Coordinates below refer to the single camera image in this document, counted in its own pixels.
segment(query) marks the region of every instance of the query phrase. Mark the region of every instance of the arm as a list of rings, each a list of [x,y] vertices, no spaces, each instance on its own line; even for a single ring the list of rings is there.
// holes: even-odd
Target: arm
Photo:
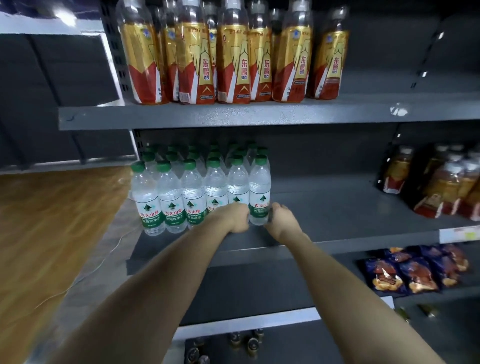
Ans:
[[[334,258],[312,244],[285,206],[273,203],[269,233],[287,246],[346,363],[442,364],[417,332]]]
[[[218,246],[248,229],[248,207],[207,215],[113,292],[56,352],[50,364],[160,363]]]

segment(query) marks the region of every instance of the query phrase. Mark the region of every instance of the hand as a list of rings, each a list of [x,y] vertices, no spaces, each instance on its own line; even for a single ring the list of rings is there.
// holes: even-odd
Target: hand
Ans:
[[[284,243],[284,237],[291,233],[303,234],[297,219],[286,206],[273,202],[270,208],[272,218],[265,228],[276,241]]]
[[[222,224],[226,224],[229,232],[244,232],[248,230],[249,209],[246,204],[234,202],[217,209],[208,214],[207,217],[220,218]]]

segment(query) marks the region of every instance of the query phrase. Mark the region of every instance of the price tag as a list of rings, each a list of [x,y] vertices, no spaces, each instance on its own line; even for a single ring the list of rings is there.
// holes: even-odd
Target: price tag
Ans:
[[[480,240],[480,225],[462,228],[439,229],[440,244],[468,242]]]

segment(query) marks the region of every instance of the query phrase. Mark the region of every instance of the brown floor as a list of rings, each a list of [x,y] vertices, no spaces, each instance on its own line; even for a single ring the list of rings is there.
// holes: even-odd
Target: brown floor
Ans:
[[[128,167],[0,176],[0,358],[22,364],[125,200]]]

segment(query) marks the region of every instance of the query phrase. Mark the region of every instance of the person's left arm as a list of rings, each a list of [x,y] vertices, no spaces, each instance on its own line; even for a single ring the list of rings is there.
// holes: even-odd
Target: person's left arm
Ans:
[[[49,364],[161,363],[215,251],[248,229],[248,213],[234,203],[208,214],[107,297]]]

